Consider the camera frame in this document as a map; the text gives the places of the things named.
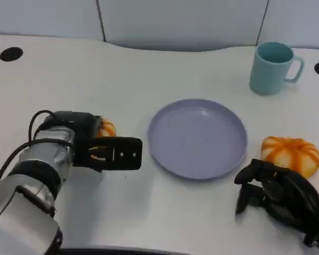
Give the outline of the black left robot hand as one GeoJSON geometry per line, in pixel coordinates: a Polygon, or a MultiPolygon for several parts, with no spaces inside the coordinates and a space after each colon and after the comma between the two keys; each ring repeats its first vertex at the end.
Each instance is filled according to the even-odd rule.
{"type": "Polygon", "coordinates": [[[85,112],[57,111],[45,118],[40,129],[47,130],[57,126],[71,129],[75,139],[93,139],[100,132],[102,117],[85,112]]]}

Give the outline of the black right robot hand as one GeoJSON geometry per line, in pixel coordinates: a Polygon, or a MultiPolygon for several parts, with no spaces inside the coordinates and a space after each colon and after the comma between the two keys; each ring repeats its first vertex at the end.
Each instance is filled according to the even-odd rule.
{"type": "Polygon", "coordinates": [[[301,174],[252,159],[234,183],[241,186],[237,215],[248,205],[262,207],[276,221],[304,233],[305,246],[319,248],[319,193],[301,174]]]}

